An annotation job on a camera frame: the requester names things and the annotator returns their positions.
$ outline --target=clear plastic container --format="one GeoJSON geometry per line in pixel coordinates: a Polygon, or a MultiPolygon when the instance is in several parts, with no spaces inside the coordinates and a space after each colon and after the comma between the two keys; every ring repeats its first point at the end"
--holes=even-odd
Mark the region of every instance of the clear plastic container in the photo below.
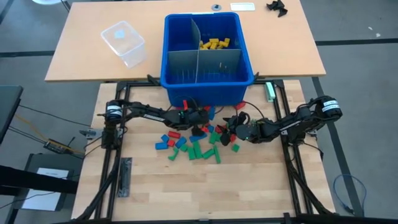
{"type": "Polygon", "coordinates": [[[128,68],[145,60],[144,39],[126,21],[102,31],[101,36],[128,68]]]}

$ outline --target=white paper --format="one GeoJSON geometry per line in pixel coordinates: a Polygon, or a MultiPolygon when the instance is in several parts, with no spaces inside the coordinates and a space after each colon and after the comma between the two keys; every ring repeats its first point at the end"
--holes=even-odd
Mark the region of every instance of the white paper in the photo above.
{"type": "Polygon", "coordinates": [[[232,11],[255,11],[254,3],[242,2],[242,3],[231,3],[232,11]]]}
{"type": "MultiPolygon", "coordinates": [[[[58,170],[58,169],[48,169],[48,168],[39,168],[37,174],[48,175],[51,177],[63,178],[66,179],[69,171],[67,170],[58,170]]],[[[36,209],[36,210],[46,210],[46,211],[55,211],[57,207],[58,200],[60,199],[61,193],[55,192],[52,194],[49,191],[44,190],[34,190],[30,189],[26,198],[32,197],[34,195],[38,195],[27,199],[24,201],[22,208],[24,209],[36,209]]]]}

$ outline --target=metal bracket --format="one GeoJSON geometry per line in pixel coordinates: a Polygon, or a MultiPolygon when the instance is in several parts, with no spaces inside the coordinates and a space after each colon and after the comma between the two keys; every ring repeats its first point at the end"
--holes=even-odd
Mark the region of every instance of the metal bracket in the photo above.
{"type": "Polygon", "coordinates": [[[102,136],[102,129],[89,128],[87,131],[80,130],[79,133],[84,135],[87,140],[94,140],[102,136]]]}

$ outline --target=sticker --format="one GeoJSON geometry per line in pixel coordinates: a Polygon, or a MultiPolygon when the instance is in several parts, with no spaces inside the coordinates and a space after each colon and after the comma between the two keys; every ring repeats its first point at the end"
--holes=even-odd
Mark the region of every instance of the sticker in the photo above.
{"type": "Polygon", "coordinates": [[[326,106],[326,107],[322,108],[322,112],[325,112],[325,111],[328,111],[328,110],[331,110],[331,109],[337,109],[337,108],[340,108],[340,106],[339,105],[326,106]]]}
{"type": "Polygon", "coordinates": [[[114,33],[114,38],[115,39],[123,39],[124,38],[124,30],[117,30],[114,33]]]}
{"type": "Polygon", "coordinates": [[[232,11],[254,11],[254,3],[242,2],[242,3],[231,3],[232,11]]]}
{"type": "Polygon", "coordinates": [[[334,105],[334,104],[338,104],[336,100],[330,100],[327,102],[323,103],[323,106],[329,106],[329,105],[334,105]]]}

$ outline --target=blue block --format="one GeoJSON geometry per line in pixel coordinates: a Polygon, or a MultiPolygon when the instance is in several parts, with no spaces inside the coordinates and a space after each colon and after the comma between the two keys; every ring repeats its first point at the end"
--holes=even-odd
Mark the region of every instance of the blue block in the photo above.
{"type": "Polygon", "coordinates": [[[190,140],[191,142],[195,142],[195,141],[197,141],[197,140],[204,139],[205,137],[207,137],[207,134],[206,134],[206,133],[205,133],[204,135],[202,135],[202,136],[190,136],[190,137],[189,137],[189,140],[190,140]]]}
{"type": "Polygon", "coordinates": [[[158,142],[155,144],[155,149],[156,150],[162,150],[162,149],[168,149],[169,146],[167,145],[167,142],[158,142]]]}
{"type": "Polygon", "coordinates": [[[212,133],[214,131],[214,126],[209,125],[207,126],[207,129],[209,129],[209,132],[212,133]]]}
{"type": "Polygon", "coordinates": [[[169,141],[169,137],[166,135],[166,134],[164,134],[163,136],[162,136],[162,140],[163,140],[163,142],[168,142],[169,141]]]}
{"type": "Polygon", "coordinates": [[[211,108],[209,109],[209,119],[213,120],[215,116],[216,116],[216,108],[214,106],[211,106],[211,108]]]}
{"type": "Polygon", "coordinates": [[[175,143],[175,147],[179,149],[183,144],[187,143],[187,139],[185,137],[181,137],[177,143],[175,143]]]}

